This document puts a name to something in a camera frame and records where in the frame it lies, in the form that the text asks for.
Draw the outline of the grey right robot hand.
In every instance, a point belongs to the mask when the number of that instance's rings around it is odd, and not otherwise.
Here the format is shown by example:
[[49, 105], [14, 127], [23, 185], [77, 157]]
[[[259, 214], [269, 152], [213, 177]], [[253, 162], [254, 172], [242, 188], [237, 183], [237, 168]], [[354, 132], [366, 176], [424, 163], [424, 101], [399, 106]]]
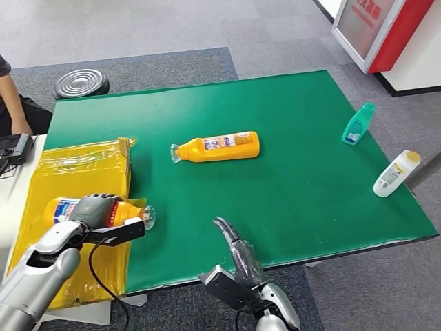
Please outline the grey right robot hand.
[[213, 223], [219, 228], [227, 241], [239, 284], [253, 289], [264, 282], [261, 264], [251, 244], [243, 239], [237, 229], [225, 219], [216, 217]]

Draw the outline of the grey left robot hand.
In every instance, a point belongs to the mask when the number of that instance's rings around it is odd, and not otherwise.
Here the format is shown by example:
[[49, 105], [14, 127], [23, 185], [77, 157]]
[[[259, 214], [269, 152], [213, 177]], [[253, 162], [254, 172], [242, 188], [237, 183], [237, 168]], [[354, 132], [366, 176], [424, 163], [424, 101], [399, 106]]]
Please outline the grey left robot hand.
[[112, 212], [121, 198], [115, 194], [90, 194], [80, 199], [69, 215], [69, 221], [84, 224], [90, 229], [113, 225]]

